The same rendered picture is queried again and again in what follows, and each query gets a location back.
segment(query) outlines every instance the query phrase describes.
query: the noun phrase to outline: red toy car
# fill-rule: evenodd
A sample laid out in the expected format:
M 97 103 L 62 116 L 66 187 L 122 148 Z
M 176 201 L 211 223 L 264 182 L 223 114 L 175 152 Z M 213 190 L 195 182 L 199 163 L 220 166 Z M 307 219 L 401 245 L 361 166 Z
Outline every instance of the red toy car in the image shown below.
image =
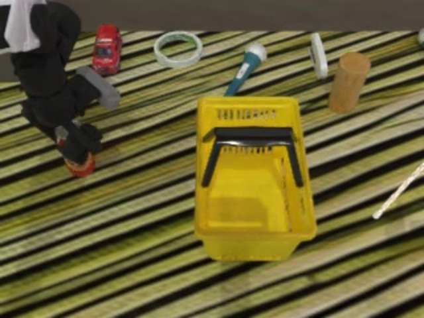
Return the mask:
M 99 25 L 93 52 L 93 69 L 101 75 L 116 74 L 121 63 L 122 38 L 111 23 Z

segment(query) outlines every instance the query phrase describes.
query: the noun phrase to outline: yellow plastic basket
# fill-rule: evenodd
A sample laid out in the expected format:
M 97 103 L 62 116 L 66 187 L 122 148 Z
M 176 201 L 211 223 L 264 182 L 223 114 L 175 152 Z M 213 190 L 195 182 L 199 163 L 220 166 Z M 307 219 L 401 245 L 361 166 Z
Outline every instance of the yellow plastic basket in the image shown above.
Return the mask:
M 283 260 L 316 229 L 296 99 L 201 98 L 195 233 L 208 255 Z

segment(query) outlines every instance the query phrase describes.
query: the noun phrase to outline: striped surface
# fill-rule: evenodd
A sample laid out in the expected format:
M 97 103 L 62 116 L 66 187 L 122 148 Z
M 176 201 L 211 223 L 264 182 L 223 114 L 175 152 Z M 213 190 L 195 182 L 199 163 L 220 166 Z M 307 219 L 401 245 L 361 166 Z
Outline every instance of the striped surface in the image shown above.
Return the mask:
M 322 32 L 330 74 L 348 51 L 373 63 L 361 105 L 334 115 L 304 32 L 196 32 L 200 63 L 167 70 L 161 32 L 123 35 L 123 95 L 85 122 L 105 133 L 99 167 L 72 179 L 50 141 L 20 117 L 24 95 L 0 84 L 2 317 L 424 317 L 424 183 L 379 221 L 371 214 L 424 159 L 424 50 L 416 32 Z M 243 48 L 267 60 L 241 93 L 301 103 L 317 238 L 286 262 L 219 263 L 193 236 L 196 100 L 222 95 Z M 90 63 L 92 34 L 70 74 Z M 168 54 L 184 54 L 178 44 Z

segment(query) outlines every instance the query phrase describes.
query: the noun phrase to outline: microphone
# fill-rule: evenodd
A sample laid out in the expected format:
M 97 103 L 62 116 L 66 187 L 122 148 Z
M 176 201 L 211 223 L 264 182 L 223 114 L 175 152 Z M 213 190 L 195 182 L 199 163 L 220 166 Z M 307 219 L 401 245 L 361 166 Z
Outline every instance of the microphone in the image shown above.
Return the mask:
M 259 43 L 252 43 L 244 51 L 244 60 L 236 76 L 228 86 L 224 96 L 234 96 L 247 80 L 249 75 L 267 58 L 266 49 Z

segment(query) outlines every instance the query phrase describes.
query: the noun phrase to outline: brown cylinder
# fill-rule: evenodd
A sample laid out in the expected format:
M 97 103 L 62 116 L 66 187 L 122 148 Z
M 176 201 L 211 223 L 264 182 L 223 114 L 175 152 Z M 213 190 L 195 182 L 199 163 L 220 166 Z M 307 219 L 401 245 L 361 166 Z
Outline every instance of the brown cylinder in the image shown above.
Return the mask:
M 330 92 L 329 107 L 332 111 L 345 114 L 355 108 L 370 68 L 370 60 L 361 53 L 342 55 Z

